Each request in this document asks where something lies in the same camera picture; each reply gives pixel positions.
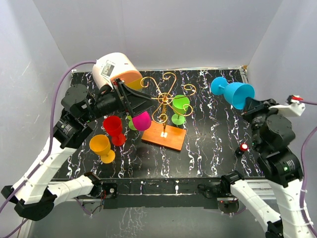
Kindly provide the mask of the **blue wine glass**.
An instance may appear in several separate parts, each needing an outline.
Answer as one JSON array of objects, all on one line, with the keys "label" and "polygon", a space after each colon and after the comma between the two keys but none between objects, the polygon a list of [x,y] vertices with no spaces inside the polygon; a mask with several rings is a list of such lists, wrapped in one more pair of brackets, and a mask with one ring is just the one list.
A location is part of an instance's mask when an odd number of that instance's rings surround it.
[{"label": "blue wine glass", "polygon": [[254,87],[247,83],[228,83],[224,77],[217,77],[211,83],[211,92],[214,95],[223,95],[225,100],[235,109],[242,110],[248,97],[254,98]]}]

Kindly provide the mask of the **magenta wine glass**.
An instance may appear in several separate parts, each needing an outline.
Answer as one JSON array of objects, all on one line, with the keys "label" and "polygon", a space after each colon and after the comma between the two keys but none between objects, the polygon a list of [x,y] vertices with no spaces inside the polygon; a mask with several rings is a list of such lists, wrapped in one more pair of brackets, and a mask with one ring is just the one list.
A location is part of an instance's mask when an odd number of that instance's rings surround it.
[{"label": "magenta wine glass", "polygon": [[132,122],[137,130],[145,131],[151,126],[152,120],[149,113],[144,111],[138,116],[133,117]]}]

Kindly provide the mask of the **red wine glass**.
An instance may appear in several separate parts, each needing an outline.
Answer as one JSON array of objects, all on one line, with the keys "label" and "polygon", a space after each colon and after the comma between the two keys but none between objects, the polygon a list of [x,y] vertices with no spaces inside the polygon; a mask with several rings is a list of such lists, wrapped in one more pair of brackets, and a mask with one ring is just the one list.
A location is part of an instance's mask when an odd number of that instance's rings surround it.
[{"label": "red wine glass", "polygon": [[123,126],[119,117],[107,117],[103,121],[103,127],[111,137],[111,141],[114,146],[121,146],[125,143],[126,137],[123,134]]}]

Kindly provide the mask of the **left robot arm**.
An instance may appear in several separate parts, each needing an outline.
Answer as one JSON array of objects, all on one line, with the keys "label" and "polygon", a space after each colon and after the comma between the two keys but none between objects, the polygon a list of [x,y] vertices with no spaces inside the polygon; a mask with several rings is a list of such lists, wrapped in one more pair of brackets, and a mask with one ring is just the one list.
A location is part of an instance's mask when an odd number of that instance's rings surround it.
[{"label": "left robot arm", "polygon": [[50,126],[50,135],[37,159],[18,182],[1,190],[4,198],[15,204],[15,212],[32,221],[43,219],[55,206],[69,199],[101,195],[102,182],[92,172],[50,185],[62,164],[92,133],[90,122],[114,112],[128,113],[135,118],[155,102],[150,95],[133,90],[116,79],[114,87],[103,86],[97,98],[86,86],[72,85],[61,104],[61,117],[56,125]]}]

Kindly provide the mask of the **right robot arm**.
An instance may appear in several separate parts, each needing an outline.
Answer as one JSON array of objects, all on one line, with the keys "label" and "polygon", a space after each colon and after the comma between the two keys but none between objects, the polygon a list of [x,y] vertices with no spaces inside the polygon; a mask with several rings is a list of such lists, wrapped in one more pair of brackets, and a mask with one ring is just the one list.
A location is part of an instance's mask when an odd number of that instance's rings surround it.
[{"label": "right robot arm", "polygon": [[274,211],[253,191],[238,171],[223,175],[221,192],[235,196],[252,213],[267,238],[315,238],[317,232],[305,202],[304,164],[289,149],[295,139],[289,117],[299,117],[305,103],[290,95],[286,105],[273,99],[245,99],[242,118],[251,125],[252,148],[258,152],[257,163],[270,185],[279,211]]}]

